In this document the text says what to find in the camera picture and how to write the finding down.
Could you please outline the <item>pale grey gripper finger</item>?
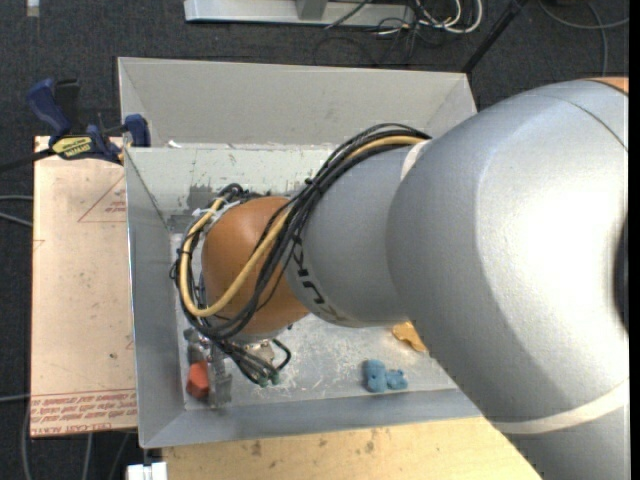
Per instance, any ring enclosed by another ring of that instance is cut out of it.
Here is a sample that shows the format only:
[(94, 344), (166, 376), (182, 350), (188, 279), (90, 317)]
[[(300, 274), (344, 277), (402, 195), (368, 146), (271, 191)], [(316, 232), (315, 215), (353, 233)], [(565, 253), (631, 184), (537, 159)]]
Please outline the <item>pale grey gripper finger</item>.
[(201, 343), (200, 335), (194, 328), (189, 328), (183, 331), (183, 336), (187, 342), (187, 360), (189, 364), (198, 363), (201, 361)]
[(226, 371), (224, 359), (210, 357), (207, 365), (208, 404), (221, 408), (232, 401), (232, 375)]

